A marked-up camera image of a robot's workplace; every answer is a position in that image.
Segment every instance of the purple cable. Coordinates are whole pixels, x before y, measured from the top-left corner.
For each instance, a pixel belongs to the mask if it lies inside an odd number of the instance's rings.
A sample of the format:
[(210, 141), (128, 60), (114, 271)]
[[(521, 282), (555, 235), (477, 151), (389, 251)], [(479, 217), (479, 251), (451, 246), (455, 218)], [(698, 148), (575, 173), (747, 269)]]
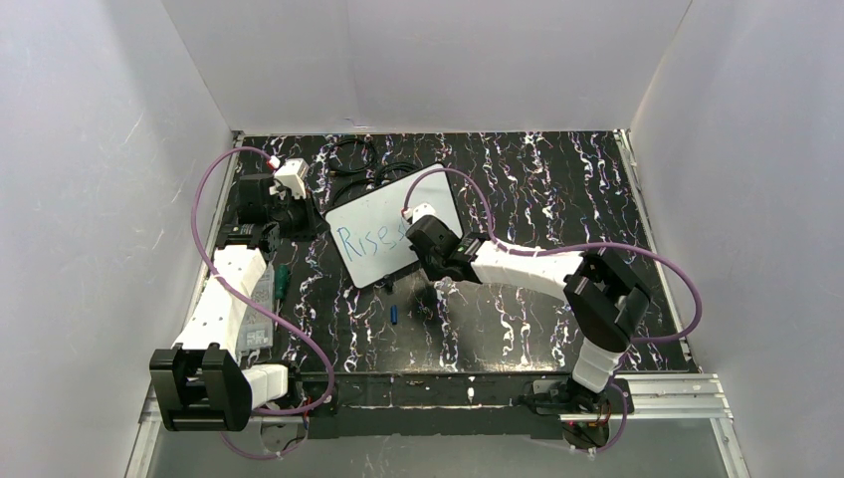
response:
[(202, 189), (205, 187), (205, 183), (208, 182), (208, 177), (211, 176), (211, 172), (214, 171), (214, 168), (217, 167), (217, 165), (219, 165), (221, 162), (223, 162), (223, 160), (227, 157), (240, 151), (256, 152), (267, 161), (271, 159), (271, 157), (265, 152), (263, 152), (261, 149), (257, 149), (256, 147), (250, 146), (235, 147), (234, 149), (224, 152), (219, 157), (217, 157), (217, 159), (214, 159), (214, 162), (212, 162), (211, 165), (208, 166), (208, 169), (205, 170), (205, 174), (202, 175), (202, 179), (199, 180), (199, 186), (196, 188), (196, 194), (193, 197), (193, 207), (191, 207), (190, 209), (190, 231), (193, 233), (193, 243), (196, 245), (196, 250), (199, 251), (199, 255), (202, 257), (202, 262), (204, 262), (205, 265), (208, 266), (208, 270), (210, 271), (211, 276), (217, 279), (217, 282), (219, 282), (220, 285), (223, 286), (223, 289), (228, 291), (229, 294), (243, 301), (249, 307), (260, 312), (262, 315), (269, 317), (274, 322), (287, 329), (294, 336), (302, 339), (302, 342), (304, 342), (308, 345), (308, 347), (313, 349), (316, 353), (316, 356), (319, 357), (320, 360), (322, 360), (322, 364), (325, 365), (325, 371), (328, 373), (328, 387), (325, 389), (325, 393), (323, 393), (320, 398), (317, 398), (308, 405), (300, 406), (297, 408), (285, 410), (260, 410), (261, 413), (264, 413), (266, 415), (296, 415), (299, 413), (305, 413), (306, 411), (313, 410), (314, 408), (317, 408), (318, 406), (322, 405), (331, 396), (331, 391), (334, 390), (334, 367), (331, 364), (331, 360), (328, 359), (328, 356), (325, 354), (325, 352), (323, 352), (322, 349), (319, 348), (317, 343), (314, 342), (314, 340), (311, 339), (308, 334), (300, 331), (293, 324), (273, 314), (261, 304), (258, 304), (252, 299), (241, 294), (237, 289), (233, 288), (222, 276), (220, 276), (219, 271), (217, 271), (217, 268), (214, 267), (214, 263), (211, 262), (211, 258), (208, 257), (208, 254), (205, 253), (205, 246), (202, 244), (202, 240), (199, 238), (199, 230), (196, 225), (196, 215), (197, 209), (199, 209), (199, 199), (200, 197), (202, 197)]
[(637, 247), (637, 246), (631, 246), (629, 244), (622, 244), (620, 242), (593, 242), (593, 243), (589, 243), (589, 244), (576, 244), (576, 245), (573, 245), (573, 246), (557, 247), (555, 249), (548, 249), (546, 251), (539, 251), (539, 252), (509, 248), (507, 246), (507, 244), (505, 244), (504, 242), (499, 240), (498, 237), (496, 237), (496, 233), (495, 233), (495, 230), (494, 230), (494, 224), (493, 224), (493, 221), (492, 221), (492, 217), (493, 217), (492, 208), (490, 207), (490, 202), (487, 200), (486, 196), (484, 196), (484, 192), (481, 190), (480, 187), (478, 187), (478, 184), (471, 177), (469, 177), (468, 174), (466, 174), (465, 172), (463, 172), (461, 170), (454, 169), (452, 167), (442, 167), (442, 168), (439, 168), (439, 169), (432, 169), (430, 171), (426, 171), (426, 172), (420, 174), (413, 181), (413, 183), (410, 184), (410, 188), (407, 190), (407, 195), (404, 197), (404, 207), (402, 208), (402, 211), (407, 210), (407, 206), (410, 203), (410, 195), (413, 193), (413, 189), (416, 188), (416, 185), (419, 184), (419, 181), (424, 179), (426, 176), (429, 176), (431, 174), (435, 174), (437, 172), (453, 172), (453, 173), (455, 173), (459, 176), (462, 176), (464, 179), (466, 179), (466, 181), (469, 183), (469, 185), (472, 186), (473, 189), (475, 189), (475, 192), (478, 193), (478, 195), (481, 197), (481, 203), (484, 205), (484, 212), (486, 213), (486, 216), (487, 216), (487, 233), (490, 235), (490, 239), (496, 244), (496, 246), (498, 246), (499, 249), (507, 252), (508, 254), (513, 254), (515, 256), (524, 256), (524, 257), (533, 257), (533, 256), (541, 257), (541, 256), (550, 256), (550, 255), (553, 255), (553, 254), (562, 254), (562, 253), (565, 253), (565, 252), (582, 252), (582, 251), (586, 251), (586, 250), (601, 249), (601, 248), (606, 247), (606, 248), (609, 248), (609, 249), (620, 249), (620, 250), (623, 250), (623, 251), (629, 251), (629, 252), (633, 252), (633, 253), (636, 253), (636, 254), (640, 254), (642, 256), (645, 256), (647, 258), (650, 258), (650, 259), (653, 259), (657, 262), (660, 262), (660, 263), (664, 264), (666, 267), (668, 267), (669, 269), (671, 269), (672, 271), (674, 271), (674, 273), (677, 274), (680, 277), (680, 279), (683, 280), (684, 283), (686, 283), (686, 286), (689, 288), (689, 292), (692, 293), (692, 298), (695, 301), (695, 315), (692, 317), (692, 321), (689, 323), (688, 327), (686, 327), (685, 329), (677, 332), (676, 334), (671, 334), (669, 336), (663, 336), (663, 337), (636, 337), (636, 338), (633, 338), (633, 341), (632, 341), (633, 344), (666, 344), (668, 342), (677, 341), (677, 340), (682, 339), (683, 337), (687, 336), (700, 323), (701, 315), (704, 312), (703, 304), (702, 304), (702, 301), (701, 301), (701, 293), (700, 293), (700, 291), (698, 291), (698, 288), (697, 288), (697, 286), (695, 286), (695, 283), (692, 282), (692, 278), (690, 278), (689, 275), (686, 274), (683, 271), (683, 269), (681, 269), (680, 266), (678, 266), (674, 262), (672, 262), (669, 259), (666, 259), (666, 258), (664, 258), (664, 257), (662, 257), (658, 254), (655, 254), (655, 253), (653, 253), (653, 252), (651, 252), (647, 249), (643, 249), (643, 248)]
[(235, 452), (236, 454), (238, 454), (238, 455), (240, 455), (244, 458), (247, 458), (247, 459), (250, 459), (250, 460), (267, 461), (267, 460), (279, 460), (279, 459), (283, 458), (284, 456), (286, 456), (288, 453), (295, 451), (297, 448), (299, 448), (302, 445), (302, 443), (305, 442), (305, 440), (308, 439), (308, 433), (305, 432), (305, 437), (303, 439), (299, 440), (298, 443), (293, 445), (291, 448), (288, 448), (287, 450), (278, 451), (278, 452), (272, 453), (272, 454), (260, 454), (260, 455), (257, 454), (257, 453), (250, 453), (248, 451), (241, 450), (240, 448), (237, 447), (237, 445), (232, 443), (231, 438), (229, 438), (229, 435), (224, 431), (220, 432), (220, 438), (223, 440), (223, 444), (226, 445), (226, 448), (232, 450), (233, 452)]

